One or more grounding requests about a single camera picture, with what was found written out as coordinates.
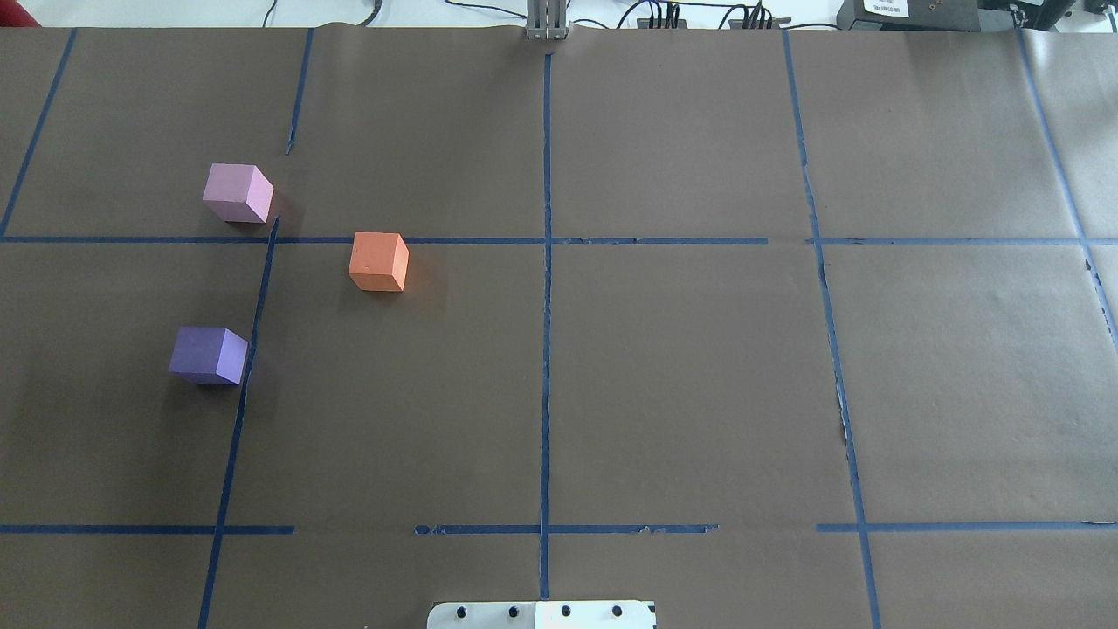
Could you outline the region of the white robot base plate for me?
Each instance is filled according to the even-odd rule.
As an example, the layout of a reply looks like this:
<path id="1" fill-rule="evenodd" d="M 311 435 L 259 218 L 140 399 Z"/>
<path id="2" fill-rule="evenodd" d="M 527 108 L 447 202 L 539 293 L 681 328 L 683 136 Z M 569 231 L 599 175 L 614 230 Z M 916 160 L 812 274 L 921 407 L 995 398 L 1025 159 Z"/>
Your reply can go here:
<path id="1" fill-rule="evenodd" d="M 655 628 L 655 604 L 639 600 L 444 602 L 427 628 Z"/>

